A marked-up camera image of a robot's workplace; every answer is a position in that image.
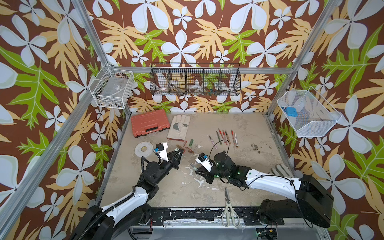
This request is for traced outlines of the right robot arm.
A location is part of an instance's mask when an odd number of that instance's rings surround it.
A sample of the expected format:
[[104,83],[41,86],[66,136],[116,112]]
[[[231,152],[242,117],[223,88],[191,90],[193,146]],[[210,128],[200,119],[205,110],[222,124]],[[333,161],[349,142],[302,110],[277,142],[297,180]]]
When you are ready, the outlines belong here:
[[264,190],[285,197],[283,201],[264,200],[259,215],[270,222],[282,218],[303,218],[310,223],[328,228],[331,225],[334,197],[313,176],[289,178],[262,173],[236,165],[226,152],[218,153],[211,160],[201,153],[196,157],[201,166],[196,174],[211,184],[214,179],[225,179],[226,184],[240,190]]

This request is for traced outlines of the red gel pen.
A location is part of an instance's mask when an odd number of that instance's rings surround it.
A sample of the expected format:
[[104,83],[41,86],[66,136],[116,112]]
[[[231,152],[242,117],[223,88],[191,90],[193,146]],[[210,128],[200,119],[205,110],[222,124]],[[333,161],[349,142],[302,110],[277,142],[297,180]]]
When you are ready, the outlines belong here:
[[232,135],[233,144],[234,146],[236,146],[235,134],[232,129],[231,129],[231,135]]

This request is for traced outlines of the dark green pen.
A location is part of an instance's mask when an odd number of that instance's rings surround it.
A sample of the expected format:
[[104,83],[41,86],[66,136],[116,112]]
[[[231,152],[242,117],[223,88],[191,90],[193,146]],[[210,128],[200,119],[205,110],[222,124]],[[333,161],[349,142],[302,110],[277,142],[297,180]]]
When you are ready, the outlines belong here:
[[216,134],[217,134],[217,137],[218,137],[218,142],[220,143],[220,145],[223,145],[223,143],[221,142],[222,139],[221,139],[221,136],[220,136],[219,132],[216,131]]

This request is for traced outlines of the pink pen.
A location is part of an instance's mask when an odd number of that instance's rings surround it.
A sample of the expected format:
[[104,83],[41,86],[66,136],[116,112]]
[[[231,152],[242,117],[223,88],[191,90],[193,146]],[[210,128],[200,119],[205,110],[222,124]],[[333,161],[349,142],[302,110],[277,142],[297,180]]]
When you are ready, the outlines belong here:
[[214,140],[212,139],[212,137],[211,137],[210,135],[208,135],[208,137],[209,137],[211,143],[213,144],[213,148],[217,149],[217,147],[216,147],[216,143],[214,142]]

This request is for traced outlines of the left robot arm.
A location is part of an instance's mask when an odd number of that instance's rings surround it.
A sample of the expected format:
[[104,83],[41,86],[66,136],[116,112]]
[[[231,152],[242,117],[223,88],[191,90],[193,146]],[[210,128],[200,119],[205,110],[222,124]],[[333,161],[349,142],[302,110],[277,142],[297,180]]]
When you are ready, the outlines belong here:
[[141,174],[132,191],[119,200],[104,207],[92,206],[88,209],[71,240],[111,240],[121,221],[147,204],[159,190],[159,182],[170,173],[171,169],[179,169],[183,149],[167,152],[166,144],[157,144],[154,154],[157,161],[148,161],[141,157]]

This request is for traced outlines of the clear red-capped pen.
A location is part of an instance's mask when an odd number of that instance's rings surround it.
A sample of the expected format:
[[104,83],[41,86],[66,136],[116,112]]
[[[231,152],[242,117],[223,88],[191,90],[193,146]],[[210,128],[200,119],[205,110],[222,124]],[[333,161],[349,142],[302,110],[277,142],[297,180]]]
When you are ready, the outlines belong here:
[[222,130],[222,133],[223,133],[223,137],[224,137],[224,139],[226,140],[227,139],[227,137],[226,137],[226,133],[225,133],[225,131],[224,130]]

